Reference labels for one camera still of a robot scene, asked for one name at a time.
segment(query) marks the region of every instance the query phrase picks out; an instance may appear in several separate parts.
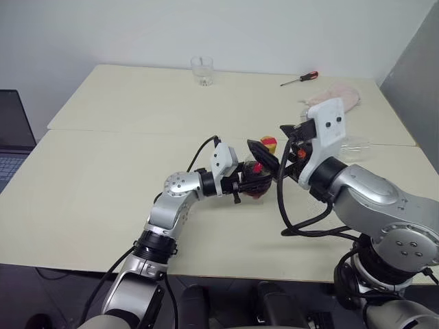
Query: pink cloth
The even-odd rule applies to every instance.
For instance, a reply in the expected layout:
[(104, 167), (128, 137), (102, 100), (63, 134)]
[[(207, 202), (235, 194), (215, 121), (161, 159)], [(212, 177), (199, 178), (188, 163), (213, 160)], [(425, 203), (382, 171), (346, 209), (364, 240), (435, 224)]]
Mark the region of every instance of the pink cloth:
[(356, 89), (345, 84), (336, 83), (329, 87), (323, 93), (320, 93), (310, 99), (305, 100), (305, 103), (311, 107), (322, 103), (331, 98), (341, 97), (344, 104), (344, 112), (348, 112), (351, 108), (359, 103), (359, 93)]

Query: gray partition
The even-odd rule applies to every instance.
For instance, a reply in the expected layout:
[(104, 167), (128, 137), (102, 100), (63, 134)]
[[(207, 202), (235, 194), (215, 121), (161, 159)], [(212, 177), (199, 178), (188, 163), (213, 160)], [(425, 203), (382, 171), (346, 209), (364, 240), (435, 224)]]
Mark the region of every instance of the gray partition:
[(381, 91), (439, 173), (438, 2), (386, 77)]

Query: floor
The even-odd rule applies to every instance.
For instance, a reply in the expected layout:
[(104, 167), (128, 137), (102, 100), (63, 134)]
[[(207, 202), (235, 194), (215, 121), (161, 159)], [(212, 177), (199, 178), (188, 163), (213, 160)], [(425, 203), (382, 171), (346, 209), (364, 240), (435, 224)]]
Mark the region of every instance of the floor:
[[(40, 272), (47, 278), (59, 278), (62, 273), (48, 269)], [(98, 283), (99, 278), (71, 274), (59, 280), (41, 278), (33, 267), (0, 264), (0, 328), (24, 328), (27, 319), (36, 313), (51, 316), (57, 329), (74, 329), (83, 305)], [(227, 300), (225, 297), (245, 299), (257, 280), (228, 278), (198, 278), (170, 276), (170, 284), (177, 297), (186, 287), (200, 284), (207, 287), (212, 300)], [(303, 310), (331, 312), (337, 329), (365, 328), (360, 317), (343, 309), (334, 297), (327, 295), (328, 286), (314, 282), (277, 282), (284, 290), (295, 295)], [(106, 282), (94, 301), (89, 316), (99, 314), (102, 302), (111, 282)], [(407, 298), (423, 302), (434, 311), (439, 311), (438, 287), (415, 287), (407, 291)], [(223, 317), (221, 325), (233, 325), (233, 317)], [(163, 307), (154, 329), (168, 329), (173, 324), (173, 313), (169, 295), (165, 294)]]

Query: white table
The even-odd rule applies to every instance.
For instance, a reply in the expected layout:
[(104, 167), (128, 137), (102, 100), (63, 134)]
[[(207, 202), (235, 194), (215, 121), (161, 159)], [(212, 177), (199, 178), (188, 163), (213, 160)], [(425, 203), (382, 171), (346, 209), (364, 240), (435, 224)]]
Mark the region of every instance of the white table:
[(356, 88), (361, 104), (346, 115), (347, 132), (373, 144), (415, 145), (372, 79), (319, 77), (280, 87), (293, 75), (216, 72), (198, 86), (189, 70), (98, 65), (49, 129), (285, 139), (307, 99), (336, 82)]
[[(240, 159), (242, 138), (224, 139)], [(49, 131), (0, 195), (0, 263), (106, 271), (140, 235), (165, 178), (185, 170), (200, 137)], [(196, 167), (208, 164), (207, 147)], [(439, 199), (439, 177), (417, 147), (374, 145), (360, 163), (409, 193)], [(196, 204), (170, 273), (330, 282), (350, 241), (281, 237), (275, 190), (258, 201), (211, 197)], [(324, 205), (285, 182), (292, 221)], [(331, 214), (319, 228), (339, 226)], [(416, 276), (416, 283), (430, 283)]]

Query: red object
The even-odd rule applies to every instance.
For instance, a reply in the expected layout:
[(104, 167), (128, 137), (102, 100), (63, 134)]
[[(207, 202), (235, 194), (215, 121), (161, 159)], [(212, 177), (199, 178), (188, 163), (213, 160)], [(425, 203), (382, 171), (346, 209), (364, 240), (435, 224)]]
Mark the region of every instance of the red object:
[(307, 157), (307, 152), (304, 149), (299, 149), (297, 151), (297, 156), (299, 159), (305, 159)]
[(261, 139), (261, 142), (264, 145), (277, 144), (277, 141), (274, 137), (263, 138), (263, 139)]

